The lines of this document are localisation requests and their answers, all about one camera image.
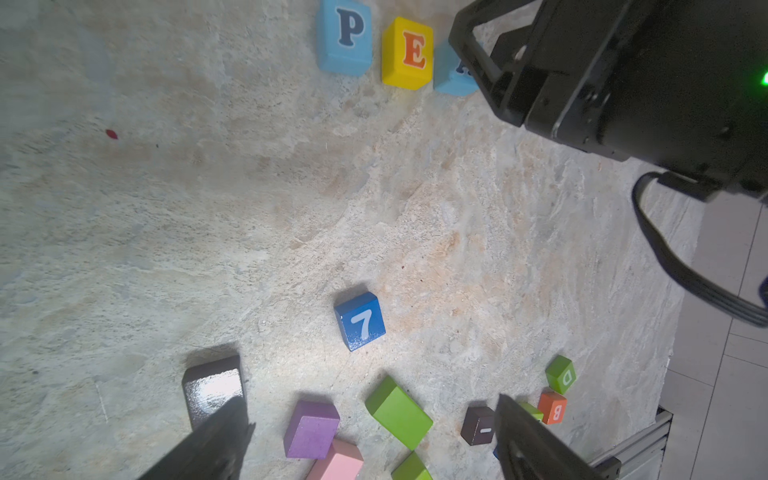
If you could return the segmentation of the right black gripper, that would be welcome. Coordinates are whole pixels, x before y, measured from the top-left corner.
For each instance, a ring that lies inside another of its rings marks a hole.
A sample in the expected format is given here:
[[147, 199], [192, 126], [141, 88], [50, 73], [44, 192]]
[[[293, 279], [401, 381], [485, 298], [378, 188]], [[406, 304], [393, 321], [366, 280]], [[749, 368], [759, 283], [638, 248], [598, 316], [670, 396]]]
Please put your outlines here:
[[766, 199], [765, 2], [545, 1], [486, 51], [475, 28], [522, 8], [473, 2], [449, 34], [500, 120]]

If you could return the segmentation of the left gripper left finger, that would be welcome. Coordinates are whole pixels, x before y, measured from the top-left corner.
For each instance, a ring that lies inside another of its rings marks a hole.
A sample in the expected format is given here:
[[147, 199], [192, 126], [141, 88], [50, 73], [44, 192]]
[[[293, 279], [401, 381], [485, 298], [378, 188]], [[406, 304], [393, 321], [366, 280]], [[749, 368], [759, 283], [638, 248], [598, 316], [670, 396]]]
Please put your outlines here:
[[233, 397], [140, 479], [239, 479], [254, 429], [245, 399]]

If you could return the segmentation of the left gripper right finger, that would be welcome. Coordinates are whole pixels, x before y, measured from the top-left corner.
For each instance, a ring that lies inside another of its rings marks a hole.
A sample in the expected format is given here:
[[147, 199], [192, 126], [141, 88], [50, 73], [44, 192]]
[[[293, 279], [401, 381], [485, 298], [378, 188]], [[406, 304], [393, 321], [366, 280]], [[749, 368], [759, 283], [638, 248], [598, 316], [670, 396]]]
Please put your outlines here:
[[514, 399], [498, 397], [494, 415], [503, 477], [511, 479], [601, 479], [581, 457]]

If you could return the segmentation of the light blue A block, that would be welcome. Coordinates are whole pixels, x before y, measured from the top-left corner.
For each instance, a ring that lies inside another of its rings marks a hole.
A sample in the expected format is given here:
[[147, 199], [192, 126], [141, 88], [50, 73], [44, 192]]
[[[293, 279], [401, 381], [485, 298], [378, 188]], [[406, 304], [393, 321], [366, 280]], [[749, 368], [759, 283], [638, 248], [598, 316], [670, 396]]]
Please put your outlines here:
[[439, 93], [458, 97], [478, 90], [474, 77], [447, 41], [434, 51], [433, 87]]

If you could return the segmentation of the yellow E block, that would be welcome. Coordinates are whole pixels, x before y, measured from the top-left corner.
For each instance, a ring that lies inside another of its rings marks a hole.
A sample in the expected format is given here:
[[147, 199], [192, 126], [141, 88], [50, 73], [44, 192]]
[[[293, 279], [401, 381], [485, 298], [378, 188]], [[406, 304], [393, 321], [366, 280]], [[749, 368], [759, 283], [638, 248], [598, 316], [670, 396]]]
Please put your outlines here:
[[396, 17], [382, 37], [382, 82], [388, 86], [417, 91], [432, 81], [433, 66], [433, 29], [425, 24]]

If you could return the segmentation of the light blue P block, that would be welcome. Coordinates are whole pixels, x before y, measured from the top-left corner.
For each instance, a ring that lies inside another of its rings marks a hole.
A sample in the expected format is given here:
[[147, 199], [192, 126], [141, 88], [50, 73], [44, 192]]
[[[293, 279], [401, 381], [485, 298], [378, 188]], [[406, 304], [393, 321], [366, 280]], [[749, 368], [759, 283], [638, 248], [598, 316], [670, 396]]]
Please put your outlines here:
[[316, 15], [318, 67], [360, 77], [373, 62], [372, 12], [357, 1], [323, 0]]

